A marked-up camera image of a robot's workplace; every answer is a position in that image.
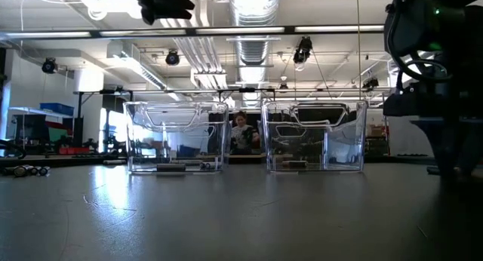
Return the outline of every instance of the ceiling duct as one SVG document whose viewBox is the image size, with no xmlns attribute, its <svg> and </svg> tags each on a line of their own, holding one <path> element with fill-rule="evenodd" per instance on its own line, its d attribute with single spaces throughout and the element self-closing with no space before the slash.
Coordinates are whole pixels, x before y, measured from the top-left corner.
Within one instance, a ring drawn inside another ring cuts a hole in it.
<svg viewBox="0 0 483 261">
<path fill-rule="evenodd" d="M 279 0 L 230 0 L 232 23 L 235 26 L 271 26 L 275 24 Z M 264 80 L 266 65 L 269 59 L 269 41 L 264 41 L 267 36 L 254 36 L 262 41 L 236 42 L 236 54 L 238 58 L 239 75 L 241 81 L 246 84 L 256 84 Z M 244 94 L 244 99 L 253 95 Z M 246 102 L 254 105 L 252 100 Z"/>
</svg>

